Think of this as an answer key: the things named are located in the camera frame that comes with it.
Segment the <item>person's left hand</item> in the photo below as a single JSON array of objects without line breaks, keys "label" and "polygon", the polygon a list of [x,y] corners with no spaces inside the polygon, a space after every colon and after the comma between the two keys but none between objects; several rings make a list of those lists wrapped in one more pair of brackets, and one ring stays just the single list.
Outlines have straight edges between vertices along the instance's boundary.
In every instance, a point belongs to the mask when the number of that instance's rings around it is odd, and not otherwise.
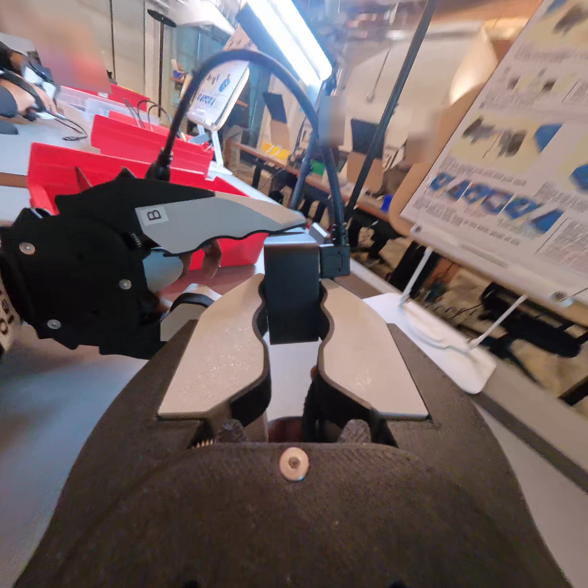
[{"label": "person's left hand", "polygon": [[[217,239],[211,240],[208,244],[201,247],[203,251],[202,272],[206,279],[212,279],[217,274],[222,261],[222,250]],[[188,252],[179,256],[182,262],[182,273],[180,278],[184,278],[190,272],[193,252]]]}]

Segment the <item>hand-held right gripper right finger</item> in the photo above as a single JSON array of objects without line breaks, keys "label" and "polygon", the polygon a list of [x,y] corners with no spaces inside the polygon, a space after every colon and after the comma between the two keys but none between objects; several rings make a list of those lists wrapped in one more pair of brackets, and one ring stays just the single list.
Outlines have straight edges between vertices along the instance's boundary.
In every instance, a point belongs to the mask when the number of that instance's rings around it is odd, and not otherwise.
[{"label": "hand-held right gripper right finger", "polygon": [[429,411],[386,320],[362,299],[330,279],[321,281],[320,309],[327,333],[318,353],[318,373],[351,409],[388,420],[422,421]]}]

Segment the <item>white board stand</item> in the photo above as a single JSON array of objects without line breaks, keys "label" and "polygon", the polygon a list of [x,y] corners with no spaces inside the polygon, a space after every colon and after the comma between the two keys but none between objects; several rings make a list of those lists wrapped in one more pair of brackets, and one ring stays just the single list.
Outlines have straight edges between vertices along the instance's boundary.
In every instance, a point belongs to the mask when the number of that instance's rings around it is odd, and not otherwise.
[{"label": "white board stand", "polygon": [[395,325],[407,335],[462,391],[479,394],[495,371],[496,362],[488,353],[477,351],[477,348],[527,296],[520,296],[485,332],[467,341],[455,328],[409,298],[412,287],[432,253],[431,247],[424,250],[422,259],[402,293],[384,293],[364,301],[388,324]]}]

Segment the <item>small black usb hub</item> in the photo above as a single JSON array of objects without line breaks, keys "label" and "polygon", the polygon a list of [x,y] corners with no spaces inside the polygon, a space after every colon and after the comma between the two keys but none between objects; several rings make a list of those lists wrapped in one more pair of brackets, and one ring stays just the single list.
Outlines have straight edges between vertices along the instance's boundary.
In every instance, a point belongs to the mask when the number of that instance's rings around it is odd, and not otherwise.
[{"label": "small black usb hub", "polygon": [[266,239],[263,291],[271,345],[319,339],[319,245],[293,229]]}]

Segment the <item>black lamp pole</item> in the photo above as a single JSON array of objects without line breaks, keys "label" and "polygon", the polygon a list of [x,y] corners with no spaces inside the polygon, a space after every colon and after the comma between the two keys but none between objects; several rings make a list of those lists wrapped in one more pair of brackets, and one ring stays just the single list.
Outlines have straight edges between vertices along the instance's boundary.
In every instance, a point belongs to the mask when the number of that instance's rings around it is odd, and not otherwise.
[{"label": "black lamp pole", "polygon": [[419,49],[423,43],[425,34],[428,31],[431,20],[437,10],[438,4],[439,1],[427,1],[423,8],[421,18],[419,20],[415,33],[413,34],[401,69],[394,83],[392,92],[390,94],[389,99],[387,100],[386,107],[380,118],[373,140],[367,151],[362,168],[359,172],[358,179],[355,183],[355,186],[353,187],[352,193],[346,205],[344,216],[346,222],[350,220],[353,210],[355,209],[355,206],[359,199],[362,188],[364,187],[364,183],[368,178],[369,172],[371,170],[371,165],[374,159],[376,158],[376,152],[378,150],[377,148],[380,143],[384,143],[387,127],[396,110],[399,99],[401,97],[401,93],[405,87],[406,81],[408,80],[410,71],[415,63]]}]

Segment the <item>long tube lamp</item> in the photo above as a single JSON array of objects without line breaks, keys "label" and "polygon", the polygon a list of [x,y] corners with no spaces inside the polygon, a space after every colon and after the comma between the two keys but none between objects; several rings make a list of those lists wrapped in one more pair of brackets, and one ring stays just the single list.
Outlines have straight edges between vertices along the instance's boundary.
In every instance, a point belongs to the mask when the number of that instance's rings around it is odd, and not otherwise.
[{"label": "long tube lamp", "polygon": [[236,19],[258,50],[279,61],[307,88],[331,76],[334,61],[294,1],[242,1]]}]

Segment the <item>black floor lamp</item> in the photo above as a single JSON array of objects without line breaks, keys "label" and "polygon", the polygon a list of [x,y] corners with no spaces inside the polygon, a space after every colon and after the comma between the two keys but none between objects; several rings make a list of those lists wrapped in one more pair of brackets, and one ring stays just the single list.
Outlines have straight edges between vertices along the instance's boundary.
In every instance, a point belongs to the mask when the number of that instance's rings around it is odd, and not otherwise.
[{"label": "black floor lamp", "polygon": [[169,63],[175,57],[177,23],[168,13],[168,9],[145,4],[145,89],[156,104],[152,111],[159,119],[166,108],[165,86],[172,68]]}]

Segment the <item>red plastic bin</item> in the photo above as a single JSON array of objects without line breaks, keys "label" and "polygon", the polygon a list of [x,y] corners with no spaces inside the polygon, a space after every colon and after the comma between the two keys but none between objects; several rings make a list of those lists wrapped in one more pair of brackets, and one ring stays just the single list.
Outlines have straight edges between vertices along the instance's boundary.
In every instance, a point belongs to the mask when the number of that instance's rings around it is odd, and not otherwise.
[{"label": "red plastic bin", "polygon": [[[55,198],[82,192],[91,186],[113,180],[123,167],[143,177],[149,164],[62,146],[33,143],[29,158],[27,184],[30,207],[57,215]],[[239,196],[251,196],[251,186],[233,176],[208,176],[182,168],[171,169],[171,182]],[[267,233],[256,233],[242,240],[220,239],[221,268],[255,264],[261,254]]]},{"label": "red plastic bin", "polygon": [[[160,134],[106,116],[93,118],[91,144],[103,155],[151,165],[165,146],[166,138],[167,133]],[[213,156],[210,144],[196,145],[177,138],[172,148],[171,168],[207,177]]]},{"label": "red plastic bin", "polygon": [[123,107],[128,102],[130,106],[139,107],[143,111],[146,111],[146,107],[144,106],[145,102],[139,105],[139,102],[142,100],[150,100],[146,96],[118,85],[111,85],[110,90],[111,92],[108,93],[61,86],[56,97],[58,100],[73,107],[86,107],[88,101],[93,99],[101,103],[112,102],[121,104]]}]

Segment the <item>small printed instruction board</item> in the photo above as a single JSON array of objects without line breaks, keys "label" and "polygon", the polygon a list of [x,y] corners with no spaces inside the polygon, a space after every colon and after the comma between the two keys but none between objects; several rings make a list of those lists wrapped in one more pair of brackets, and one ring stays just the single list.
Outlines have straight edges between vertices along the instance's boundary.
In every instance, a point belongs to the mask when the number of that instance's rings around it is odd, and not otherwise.
[{"label": "small printed instruction board", "polygon": [[245,61],[231,61],[215,67],[200,85],[187,113],[187,119],[216,131],[228,120],[249,78]]}]

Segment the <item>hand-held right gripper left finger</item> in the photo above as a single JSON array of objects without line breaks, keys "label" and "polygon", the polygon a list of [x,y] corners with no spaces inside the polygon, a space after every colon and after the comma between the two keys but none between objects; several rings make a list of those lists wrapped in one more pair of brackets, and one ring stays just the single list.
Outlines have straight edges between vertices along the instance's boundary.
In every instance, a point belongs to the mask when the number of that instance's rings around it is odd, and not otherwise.
[{"label": "hand-held right gripper left finger", "polygon": [[268,349],[258,329],[264,274],[257,273],[203,311],[158,408],[163,420],[222,425],[232,404],[268,375]]}]

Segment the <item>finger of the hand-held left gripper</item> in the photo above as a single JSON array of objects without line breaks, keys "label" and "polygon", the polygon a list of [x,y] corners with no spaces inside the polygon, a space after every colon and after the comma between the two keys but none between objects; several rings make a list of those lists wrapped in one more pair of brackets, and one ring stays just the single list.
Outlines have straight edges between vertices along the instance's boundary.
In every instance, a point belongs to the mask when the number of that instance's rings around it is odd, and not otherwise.
[{"label": "finger of the hand-held left gripper", "polygon": [[242,240],[305,226],[305,217],[266,198],[216,192],[208,198],[135,209],[143,234],[167,254],[195,252],[213,240]]}]

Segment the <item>large printed instruction board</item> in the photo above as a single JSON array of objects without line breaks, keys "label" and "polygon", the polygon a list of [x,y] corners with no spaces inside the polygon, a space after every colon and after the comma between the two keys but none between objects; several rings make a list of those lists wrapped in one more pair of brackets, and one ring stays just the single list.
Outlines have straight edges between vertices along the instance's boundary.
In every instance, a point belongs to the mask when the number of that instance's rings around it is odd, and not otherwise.
[{"label": "large printed instruction board", "polygon": [[548,305],[587,305],[587,1],[544,1],[400,217]]}]

